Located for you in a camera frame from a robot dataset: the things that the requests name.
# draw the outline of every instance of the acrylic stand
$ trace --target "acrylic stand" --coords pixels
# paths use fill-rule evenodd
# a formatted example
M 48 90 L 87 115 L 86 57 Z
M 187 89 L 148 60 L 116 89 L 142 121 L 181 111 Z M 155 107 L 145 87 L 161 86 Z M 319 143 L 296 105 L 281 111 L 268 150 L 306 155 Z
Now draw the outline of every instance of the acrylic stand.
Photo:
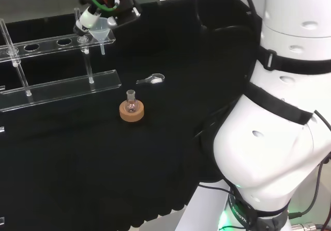
M 75 8 L 74 11 L 77 20 L 80 18 L 79 8 Z M 0 63 L 12 61 L 12 65 L 16 68 L 22 83 L 22 88 L 13 90 L 5 90 L 5 86 L 0 86 L 0 112 L 114 89 L 121 86 L 121 81 L 116 70 L 92 73 L 89 47 L 100 46 L 101 43 L 91 34 L 83 37 L 72 34 L 13 44 L 3 19 L 0 19 L 0 28 L 7 44 L 0 46 Z M 107 37 L 102 41 L 102 44 L 111 44 L 114 41 L 115 37 L 110 30 Z M 87 75 L 29 86 L 21 66 L 21 59 L 73 49 L 80 49 L 82 51 Z

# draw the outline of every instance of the green tubing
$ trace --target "green tubing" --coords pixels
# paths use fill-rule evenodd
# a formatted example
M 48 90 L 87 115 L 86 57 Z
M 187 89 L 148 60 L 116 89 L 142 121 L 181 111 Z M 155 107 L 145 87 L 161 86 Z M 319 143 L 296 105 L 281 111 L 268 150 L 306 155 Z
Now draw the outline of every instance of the green tubing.
M 117 8 L 116 6 L 114 6 L 113 8 L 108 8 L 108 7 L 104 6 L 104 5 L 99 4 L 97 0 L 92 0 L 92 2 L 93 2 L 98 8 L 100 8 L 101 10 L 105 10 L 105 11 L 113 11 L 113 10 L 115 10 L 115 9 Z

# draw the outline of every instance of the black cable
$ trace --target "black cable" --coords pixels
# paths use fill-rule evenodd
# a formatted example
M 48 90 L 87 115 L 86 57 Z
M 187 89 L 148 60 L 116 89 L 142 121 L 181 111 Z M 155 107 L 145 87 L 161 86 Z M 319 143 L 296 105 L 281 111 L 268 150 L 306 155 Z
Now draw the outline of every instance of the black cable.
M 314 113 L 324 122 L 324 124 L 329 128 L 329 130 L 331 131 L 331 125 L 328 123 L 328 121 L 318 112 L 318 111 L 314 111 Z M 324 231 L 329 223 L 331 219 L 331 204 L 330 204 L 330 211 L 329 211 L 329 215 L 327 216 L 327 219 L 324 223 L 324 225 L 321 228 L 321 231 Z
M 331 219 L 331 205 L 330 205 L 329 215 L 327 216 L 326 221 L 321 228 L 321 231 L 326 230 L 327 224 L 329 223 L 330 219 Z
M 316 226 L 316 229 L 319 230 L 319 229 L 322 229 L 323 224 L 315 224 L 315 226 Z M 326 225 L 324 230 L 331 231 L 331 226 Z
M 253 20 L 254 20 L 254 28 L 255 28 L 255 33 L 256 33 L 256 39 L 257 39 L 257 42 L 260 43 L 260 33 L 259 33 L 259 15 L 257 13 L 257 10 L 255 9 L 255 5 L 253 3 L 253 0 L 247 0 L 248 2 L 248 6 L 252 12 L 252 15 L 253 15 Z
M 331 131 L 331 125 L 327 122 L 327 120 L 318 112 L 314 111 L 314 113 L 324 122 L 324 124 L 329 128 Z
M 316 182 L 316 188 L 315 188 L 315 193 L 314 193 L 314 197 L 311 201 L 311 204 L 309 205 L 309 207 L 303 211 L 303 212 L 295 212 L 295 213 L 289 213 L 289 219 L 295 219 L 295 218 L 298 218 L 298 217 L 302 217 L 303 215 L 307 214 L 311 209 L 312 207 L 314 206 L 315 202 L 316 202 L 316 199 L 317 199 L 317 195 L 318 195 L 318 192 L 319 192 L 319 187 L 320 187 L 320 181 L 321 181 L 321 172 L 322 172 L 322 167 L 323 167 L 323 164 L 324 162 L 326 162 L 326 160 L 329 159 L 329 156 L 325 157 L 323 159 L 323 161 L 320 163 L 320 166 L 319 166 L 319 171 L 317 173 L 317 182 Z
M 255 209 L 248 203 L 246 202 L 242 197 L 238 197 L 236 196 L 235 194 L 233 194 L 233 192 L 231 191 L 228 191 L 226 189 L 222 189 L 222 188 L 218 188 L 218 187 L 211 187 L 211 186 L 203 186 L 202 184 L 199 184 L 198 185 L 199 187 L 202 187 L 202 188 L 206 188 L 206 189 L 211 189 L 211 190 L 218 190 L 218 191 L 224 191 L 224 192 L 227 192 L 228 194 L 234 196 L 236 199 L 238 199 L 239 201 L 243 202 L 245 205 L 247 205 L 251 210 L 255 211 Z M 224 226 L 220 229 L 218 229 L 218 231 L 221 231 L 222 229 L 225 229 L 225 228 L 237 228 L 237 229 L 245 229 L 246 231 L 249 230 L 249 222 L 250 222 L 250 219 L 249 219 L 249 216 L 246 215 L 246 220 L 247 220 L 247 225 L 246 227 L 236 227 L 236 226 Z
M 328 123 L 328 121 L 318 112 L 318 111 L 314 111 L 314 113 L 324 122 L 324 124 L 329 128 L 329 130 L 331 131 L 331 125 Z M 318 171 L 318 174 L 317 174 L 317 182 L 316 182 L 316 188 L 315 188 L 315 193 L 314 193 L 314 197 L 311 201 L 311 204 L 309 205 L 309 207 L 303 211 L 303 212 L 295 212 L 295 213 L 289 213 L 289 219 L 294 219 L 294 218 L 298 218 L 298 217 L 302 217 L 303 215 L 307 214 L 311 209 L 312 207 L 314 206 L 315 202 L 316 202 L 316 199 L 317 199 L 317 195 L 318 195 L 318 192 L 319 192 L 319 187 L 320 187 L 320 181 L 321 181 L 321 172 L 322 172 L 322 167 L 323 167 L 323 164 L 329 160 L 329 155 L 326 156 L 322 162 L 320 163 L 320 166 L 319 166 L 319 171 Z
M 258 19 L 258 14 L 256 13 L 256 9 L 255 9 L 253 1 L 252 0 L 247 0 L 247 2 L 248 2 L 249 7 L 251 9 L 252 15 L 254 16 L 254 20 Z M 200 24 L 200 26 L 204 27 L 204 28 L 206 28 L 210 31 L 219 32 L 219 31 L 228 30 L 228 29 L 244 29 L 244 30 L 248 30 L 249 32 L 252 32 L 252 30 L 249 27 L 246 27 L 246 26 L 243 26 L 243 25 L 233 25 L 233 26 L 217 28 L 217 29 L 211 29 L 211 28 L 206 27 L 202 23 L 200 15 L 199 15 L 199 2 L 198 2 L 198 0 L 194 0 L 194 11 L 195 11 L 195 15 L 197 17 L 197 21 Z M 258 21 L 254 22 L 254 25 L 255 25 L 255 27 L 254 27 L 255 32 L 257 33 L 256 36 L 258 37 L 258 39 L 260 39 L 260 34 L 258 34 L 258 32 L 257 32 L 257 30 L 258 30 Z

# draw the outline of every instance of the green led light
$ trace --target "green led light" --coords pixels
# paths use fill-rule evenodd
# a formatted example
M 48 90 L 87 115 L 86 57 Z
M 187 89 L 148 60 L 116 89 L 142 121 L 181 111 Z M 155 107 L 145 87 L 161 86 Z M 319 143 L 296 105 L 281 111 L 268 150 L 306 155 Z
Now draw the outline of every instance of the green led light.
M 219 218 L 218 229 L 220 230 L 224 226 L 231 226 L 231 222 L 230 222 L 230 220 L 228 218 L 228 215 L 225 211 L 223 211 L 223 213 L 221 214 L 221 216 Z

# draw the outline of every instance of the black fabric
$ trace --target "black fabric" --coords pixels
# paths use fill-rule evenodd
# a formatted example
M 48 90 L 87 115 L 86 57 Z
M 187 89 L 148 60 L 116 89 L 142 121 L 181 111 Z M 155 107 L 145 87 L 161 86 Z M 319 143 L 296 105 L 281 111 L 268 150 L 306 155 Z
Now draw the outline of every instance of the black fabric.
M 296 124 L 305 125 L 312 117 L 311 112 L 300 110 L 274 97 L 253 83 L 247 85 L 244 94 L 263 109 Z
M 228 105 L 214 111 L 194 129 L 194 139 L 197 139 L 200 144 L 201 157 L 199 160 L 206 161 L 205 167 L 208 171 L 208 174 L 202 177 L 203 182 L 218 182 L 221 179 L 226 180 L 215 160 L 214 139 L 218 130 L 235 107 L 237 101 L 238 99 L 235 99 Z M 227 183 L 232 187 L 234 186 L 229 181 L 227 181 Z
M 268 67 L 269 57 L 273 55 L 272 63 Z M 331 60 L 298 60 L 278 56 L 275 51 L 260 46 L 258 60 L 266 70 L 283 71 L 296 74 L 315 75 L 331 72 Z
M 250 25 L 238 0 L 201 0 L 214 27 Z M 70 34 L 74 16 L 8 24 L 13 42 Z M 118 231 L 182 209 L 212 170 L 194 127 L 244 91 L 257 45 L 244 30 L 200 33 L 190 0 L 142 6 L 116 42 L 90 48 L 93 72 L 116 69 L 122 87 L 1 113 L 0 217 L 6 231 Z M 22 60 L 33 84 L 86 74 L 79 50 Z M 162 73 L 165 81 L 136 85 Z M 0 85 L 20 87 L 10 63 Z M 123 122 L 134 89 L 145 116 Z

